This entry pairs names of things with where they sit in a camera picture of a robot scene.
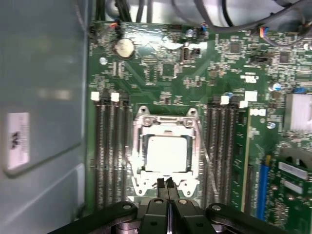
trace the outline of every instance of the screw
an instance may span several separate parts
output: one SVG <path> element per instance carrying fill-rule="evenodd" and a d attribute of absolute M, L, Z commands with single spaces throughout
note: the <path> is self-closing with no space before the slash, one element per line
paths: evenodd
<path fill-rule="evenodd" d="M 155 200 L 155 203 L 156 203 L 156 204 L 161 204 L 161 203 L 163 203 L 163 200 L 160 200 L 160 199 Z"/>
<path fill-rule="evenodd" d="M 151 125 L 151 120 L 149 118 L 145 118 L 144 125 Z"/>
<path fill-rule="evenodd" d="M 275 124 L 275 123 L 268 122 L 268 124 L 267 124 L 267 128 L 268 128 L 268 129 L 273 129 L 273 128 L 275 128 L 275 127 L 276 127 L 276 124 Z"/>
<path fill-rule="evenodd" d="M 218 205 L 214 205 L 212 207 L 215 211 L 221 211 L 221 207 L 219 207 Z"/>
<path fill-rule="evenodd" d="M 186 121 L 186 126 L 192 127 L 193 126 L 193 121 L 192 120 Z"/>
<path fill-rule="evenodd" d="M 107 64 L 107 59 L 104 58 L 104 57 L 101 57 L 101 58 L 99 59 L 99 62 L 100 62 L 100 64 L 102 64 L 102 65 L 106 65 L 106 64 Z"/>
<path fill-rule="evenodd" d="M 185 205 L 187 203 L 187 200 L 179 200 L 179 203 Z"/>

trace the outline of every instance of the chip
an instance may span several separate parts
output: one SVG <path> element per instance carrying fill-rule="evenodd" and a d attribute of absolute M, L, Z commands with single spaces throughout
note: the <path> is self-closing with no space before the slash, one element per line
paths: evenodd
<path fill-rule="evenodd" d="M 280 63 L 289 63 L 289 52 L 281 52 L 279 56 Z"/>
<path fill-rule="evenodd" d="M 240 45 L 238 42 L 232 42 L 230 45 L 230 52 L 232 54 L 239 54 L 240 53 Z"/>

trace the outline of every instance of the white label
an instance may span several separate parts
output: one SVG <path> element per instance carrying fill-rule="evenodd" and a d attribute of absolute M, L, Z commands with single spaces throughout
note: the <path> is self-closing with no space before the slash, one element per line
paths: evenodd
<path fill-rule="evenodd" d="M 250 109 L 251 116 L 265 116 L 267 113 L 266 109 Z"/>
<path fill-rule="evenodd" d="M 245 101 L 257 101 L 258 92 L 257 91 L 245 91 Z"/>
<path fill-rule="evenodd" d="M 257 83 L 257 80 L 259 79 L 259 76 L 249 76 L 249 75 L 241 75 L 241 79 L 244 79 L 246 83 Z"/>
<path fill-rule="evenodd" d="M 8 114 L 8 170 L 29 162 L 29 113 Z"/>
<path fill-rule="evenodd" d="M 291 166 L 291 165 L 288 165 L 286 163 L 283 163 L 283 162 L 279 162 L 278 163 L 278 168 L 285 171 L 285 172 L 288 172 L 289 174 L 292 174 L 296 177 L 299 177 L 301 179 L 308 179 L 308 173 L 301 170 L 301 169 L 298 169 L 294 166 Z"/>
<path fill-rule="evenodd" d="M 293 183 L 290 183 L 290 182 L 284 180 L 284 185 L 285 185 L 286 188 L 289 188 L 289 189 L 295 191 L 298 194 L 303 194 L 302 188 L 297 186 L 297 185 L 295 185 L 295 184 L 293 184 Z"/>

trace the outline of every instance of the black cable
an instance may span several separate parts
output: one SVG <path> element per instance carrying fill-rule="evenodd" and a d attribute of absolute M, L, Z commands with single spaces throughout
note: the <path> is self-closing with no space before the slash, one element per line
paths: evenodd
<path fill-rule="evenodd" d="M 138 10 L 136 14 L 136 22 L 140 23 L 142 21 L 143 9 L 145 5 L 145 0 L 138 1 Z"/>
<path fill-rule="evenodd" d="M 147 14 L 146 14 L 146 22 L 153 22 L 153 0 L 147 0 Z"/>
<path fill-rule="evenodd" d="M 122 8 L 123 8 L 123 11 L 124 11 L 124 14 L 126 16 L 127 21 L 132 22 L 131 15 L 130 15 L 130 9 L 129 9 L 129 6 L 127 4 L 127 0 L 121 0 L 121 4 L 122 4 Z"/>
<path fill-rule="evenodd" d="M 116 0 L 116 7 L 118 9 L 119 17 L 120 17 L 121 21 L 126 22 L 127 19 L 126 19 L 126 16 L 125 16 L 124 12 L 123 12 L 122 3 L 121 3 L 120 0 Z"/>
<path fill-rule="evenodd" d="M 100 1 L 101 0 L 97 0 L 96 2 L 96 15 L 95 15 L 95 20 L 100 20 Z"/>
<path fill-rule="evenodd" d="M 171 5 L 175 11 L 175 14 L 177 16 L 179 16 L 181 19 L 183 19 L 186 23 L 188 23 L 189 25 L 192 26 L 199 26 L 199 23 L 195 23 L 191 20 L 189 20 L 187 17 L 185 17 L 185 15 L 180 11 L 180 9 L 178 8 L 178 6 L 176 5 L 176 1 L 175 0 L 171 0 Z"/>
<path fill-rule="evenodd" d="M 279 43 L 275 42 L 274 40 L 269 39 L 267 36 L 264 36 L 262 39 L 265 40 L 265 42 L 267 42 L 268 44 L 270 44 L 272 46 L 279 47 L 279 48 L 288 48 L 288 47 L 292 47 L 292 46 L 300 43 L 311 32 L 312 32 L 312 26 L 310 26 L 310 28 L 308 30 L 306 30 L 306 32 L 304 34 L 301 35 L 301 38 L 299 38 L 298 40 L 296 40 L 290 44 L 279 44 Z"/>
<path fill-rule="evenodd" d="M 106 21 L 106 16 L 105 16 L 105 0 L 100 0 L 100 17 L 102 21 Z"/>
<path fill-rule="evenodd" d="M 225 19 L 226 23 L 230 27 L 233 27 L 234 24 L 233 24 L 233 22 L 232 22 L 232 20 L 231 20 L 231 18 L 229 16 L 226 0 L 221 0 L 221 7 L 222 7 L 222 13 L 223 13 L 223 16 L 224 16 L 224 19 Z"/>

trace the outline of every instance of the motherboard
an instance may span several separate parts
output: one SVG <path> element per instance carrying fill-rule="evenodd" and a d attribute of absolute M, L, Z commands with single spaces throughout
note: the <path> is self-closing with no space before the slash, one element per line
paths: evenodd
<path fill-rule="evenodd" d="M 310 233 L 311 38 L 278 48 L 205 24 L 98 21 L 91 32 L 88 213 L 155 197 L 157 178 L 172 177 L 203 208 Z"/>

